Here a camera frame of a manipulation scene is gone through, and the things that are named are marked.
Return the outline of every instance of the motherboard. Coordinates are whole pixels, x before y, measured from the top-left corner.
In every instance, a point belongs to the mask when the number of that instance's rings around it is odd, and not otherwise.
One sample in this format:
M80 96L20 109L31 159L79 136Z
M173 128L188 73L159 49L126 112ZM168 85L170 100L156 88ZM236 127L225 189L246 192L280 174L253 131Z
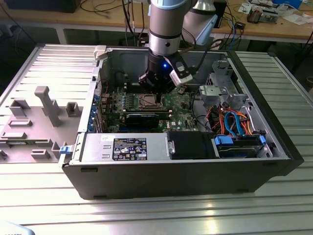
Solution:
M190 93L184 88L164 94L156 103L155 95L136 89L136 85L117 87L102 95L102 113L107 133L198 131Z

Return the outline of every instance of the paper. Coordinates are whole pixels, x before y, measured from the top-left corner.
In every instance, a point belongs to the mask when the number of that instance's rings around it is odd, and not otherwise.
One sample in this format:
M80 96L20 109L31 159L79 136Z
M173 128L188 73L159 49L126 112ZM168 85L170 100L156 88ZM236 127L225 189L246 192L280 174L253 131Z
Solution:
M302 25L302 24L305 24L307 22L307 20L304 17L298 16L295 14L293 14L291 16L283 17L283 19L290 21L290 22L297 24L297 25Z
M249 3L242 3L238 12L240 13L245 13L245 14L249 14L251 7L253 6L253 4L249 4Z

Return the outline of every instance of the power cable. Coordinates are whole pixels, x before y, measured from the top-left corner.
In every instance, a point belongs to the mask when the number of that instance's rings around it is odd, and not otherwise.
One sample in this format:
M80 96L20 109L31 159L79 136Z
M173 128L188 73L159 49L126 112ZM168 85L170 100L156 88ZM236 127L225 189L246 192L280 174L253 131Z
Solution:
M131 32L131 34L133 35L133 37L135 37L136 39L138 39L138 37L134 34L134 32L133 32L133 30L132 30L132 27L131 27L131 24L130 24L130 19L128 18L128 15L127 15L127 12L126 12L125 3L124 3L123 0L122 0L122 6L123 6L124 16L125 16L126 23L127 23L128 28L129 28L129 31Z
M144 29L145 29L145 16L144 16L144 13L143 13L143 3L141 3L141 16L142 16L142 30L141 30L141 32L139 34L139 40L137 42L137 46L139 46L139 44L140 44L141 36L142 36L142 33L143 33Z
M84 0L81 4L80 4L80 8L82 9L82 10L84 10L84 11L88 11L88 12L105 12L105 11L110 11L110 10L113 10L113 9L116 9L116 8L118 8L118 7L121 7L122 5L118 5L118 6L115 6L115 7L111 7L111 8L109 8L109 9L104 9L104 10L88 10L88 9L85 9L84 7L83 7L83 4L85 3L85 2L87 2L88 0Z

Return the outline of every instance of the side panel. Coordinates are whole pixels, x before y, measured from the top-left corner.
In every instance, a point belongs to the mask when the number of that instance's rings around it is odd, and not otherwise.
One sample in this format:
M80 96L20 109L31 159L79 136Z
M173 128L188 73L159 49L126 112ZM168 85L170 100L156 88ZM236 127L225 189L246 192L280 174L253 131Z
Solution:
M66 165L84 199L254 192L289 160L202 164Z

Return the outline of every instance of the floor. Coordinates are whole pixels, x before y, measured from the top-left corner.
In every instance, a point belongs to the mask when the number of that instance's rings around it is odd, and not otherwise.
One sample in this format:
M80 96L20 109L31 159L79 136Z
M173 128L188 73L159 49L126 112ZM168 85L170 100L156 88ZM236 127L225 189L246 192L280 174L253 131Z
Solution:
M32 28L25 27L25 31L37 42L37 43L49 43L58 44L57 34L52 28ZM1 71L1 83L0 94L4 91L11 79L14 77L18 69L22 66L28 54L34 48L34 44L27 37L27 35L17 27L13 27L13 36L11 38L5 35L0 36L0 71ZM99 31L86 31L67 29L66 34L70 44L76 45L126 45L125 33L123 32L104 32ZM132 40L128 40L129 45L132 46ZM246 40L242 40L241 45L249 43ZM292 43L270 43L262 41L253 41L249 43L249 51L271 51L274 52L279 59L286 65L288 69L291 69L297 54L301 51L300 44ZM312 67L313 55L308 57L301 67L295 73L295 77L306 88L307 91L311 89L313 84L306 81L308 76L313 75Z

